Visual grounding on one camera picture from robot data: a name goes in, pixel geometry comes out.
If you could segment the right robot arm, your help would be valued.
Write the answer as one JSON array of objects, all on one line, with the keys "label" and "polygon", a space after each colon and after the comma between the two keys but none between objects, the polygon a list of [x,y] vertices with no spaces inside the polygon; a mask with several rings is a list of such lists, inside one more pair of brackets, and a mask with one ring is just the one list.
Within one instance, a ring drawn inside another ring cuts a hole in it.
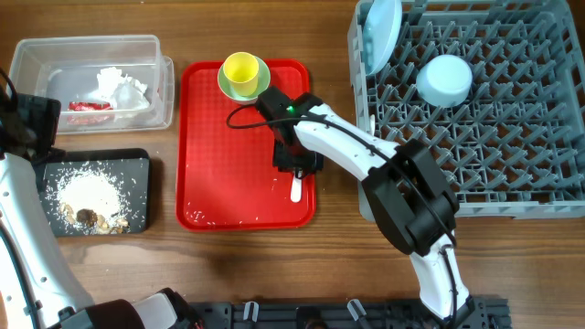
[{"label": "right robot arm", "polygon": [[269,87],[255,108],[274,134],[273,166],[303,179],[329,159],[355,177],[381,234],[409,256],[422,304],[443,324],[460,325],[470,298],[454,255],[460,206],[428,147],[365,133],[308,92],[291,99]]}]

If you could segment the white napkin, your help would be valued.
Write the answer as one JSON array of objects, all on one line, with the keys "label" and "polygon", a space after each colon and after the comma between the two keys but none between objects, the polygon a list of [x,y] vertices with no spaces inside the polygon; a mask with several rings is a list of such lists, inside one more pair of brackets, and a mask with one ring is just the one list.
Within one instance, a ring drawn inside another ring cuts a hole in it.
[{"label": "white napkin", "polygon": [[150,106],[150,101],[146,98],[148,85],[123,74],[121,69],[101,69],[96,78],[98,88],[91,96],[95,100],[109,103],[114,110],[138,111]]}]

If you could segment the white plastic fork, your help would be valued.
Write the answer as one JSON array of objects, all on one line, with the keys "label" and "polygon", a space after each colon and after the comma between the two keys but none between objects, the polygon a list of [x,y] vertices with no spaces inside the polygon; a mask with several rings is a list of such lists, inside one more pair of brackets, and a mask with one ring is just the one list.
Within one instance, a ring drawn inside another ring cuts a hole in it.
[{"label": "white plastic fork", "polygon": [[303,182],[295,175],[292,177],[290,199],[293,203],[299,203],[303,196]]}]

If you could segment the food scraps and rice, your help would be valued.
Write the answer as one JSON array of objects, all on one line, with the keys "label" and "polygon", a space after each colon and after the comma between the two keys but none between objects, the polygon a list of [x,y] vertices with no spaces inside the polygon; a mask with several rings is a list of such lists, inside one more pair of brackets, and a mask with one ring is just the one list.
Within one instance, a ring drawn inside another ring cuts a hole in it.
[{"label": "food scraps and rice", "polygon": [[123,160],[48,164],[39,193],[57,237],[137,233],[144,228],[144,183]]}]

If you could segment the light blue plate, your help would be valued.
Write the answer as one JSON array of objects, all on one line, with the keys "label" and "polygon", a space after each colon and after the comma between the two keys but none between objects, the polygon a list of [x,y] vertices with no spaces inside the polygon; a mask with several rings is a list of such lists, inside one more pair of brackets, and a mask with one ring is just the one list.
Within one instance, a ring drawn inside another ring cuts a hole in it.
[{"label": "light blue plate", "polygon": [[400,0],[375,0],[363,28],[366,75],[380,72],[398,42],[402,21]]}]

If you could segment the red snack wrapper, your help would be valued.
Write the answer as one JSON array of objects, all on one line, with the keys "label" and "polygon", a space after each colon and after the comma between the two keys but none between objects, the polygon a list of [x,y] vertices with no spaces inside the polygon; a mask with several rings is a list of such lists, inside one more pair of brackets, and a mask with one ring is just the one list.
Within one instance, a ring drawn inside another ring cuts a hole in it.
[{"label": "red snack wrapper", "polygon": [[103,111],[112,111],[110,103],[95,102],[71,102],[68,111],[72,114],[68,116],[68,124],[73,125],[91,125],[114,119],[113,114],[102,114]]}]

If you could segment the yellow plastic cup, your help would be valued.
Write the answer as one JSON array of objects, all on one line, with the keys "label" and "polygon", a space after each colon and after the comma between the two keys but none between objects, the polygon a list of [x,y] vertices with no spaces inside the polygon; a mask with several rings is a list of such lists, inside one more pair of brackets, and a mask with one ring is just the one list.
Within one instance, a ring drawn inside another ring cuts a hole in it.
[{"label": "yellow plastic cup", "polygon": [[229,55],[223,64],[223,71],[229,85],[240,96],[248,97],[258,87],[260,63],[248,52]]}]

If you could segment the green small saucer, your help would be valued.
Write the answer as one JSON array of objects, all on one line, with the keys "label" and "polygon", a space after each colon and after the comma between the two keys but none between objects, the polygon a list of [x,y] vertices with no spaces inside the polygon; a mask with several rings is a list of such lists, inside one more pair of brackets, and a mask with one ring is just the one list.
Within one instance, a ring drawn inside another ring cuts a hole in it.
[{"label": "green small saucer", "polygon": [[258,96],[270,87],[271,73],[269,67],[261,58],[256,59],[259,63],[259,80],[257,89],[250,96],[241,96],[233,90],[229,84],[228,78],[224,73],[224,65],[221,65],[218,71],[218,86],[220,90],[228,99],[239,105],[249,105],[255,103],[258,99]]}]

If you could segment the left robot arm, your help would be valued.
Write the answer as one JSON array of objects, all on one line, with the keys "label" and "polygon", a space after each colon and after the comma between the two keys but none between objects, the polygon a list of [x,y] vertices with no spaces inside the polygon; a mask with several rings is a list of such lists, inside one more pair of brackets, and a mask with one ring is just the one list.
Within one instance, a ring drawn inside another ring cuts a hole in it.
[{"label": "left robot arm", "polygon": [[173,328],[194,320],[169,288],[139,302],[92,300],[60,251],[37,191],[35,167],[56,152],[60,104],[19,94],[1,78],[1,294],[9,325]]}]

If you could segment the light blue bowl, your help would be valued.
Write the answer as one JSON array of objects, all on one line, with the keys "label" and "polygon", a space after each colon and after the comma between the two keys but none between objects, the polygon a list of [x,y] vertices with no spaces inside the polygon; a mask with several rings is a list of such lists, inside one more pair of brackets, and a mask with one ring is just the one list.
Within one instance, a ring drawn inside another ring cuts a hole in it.
[{"label": "light blue bowl", "polygon": [[439,55],[420,70],[416,89],[430,105],[450,108],[466,100],[472,83],[473,73],[465,60],[454,55]]}]

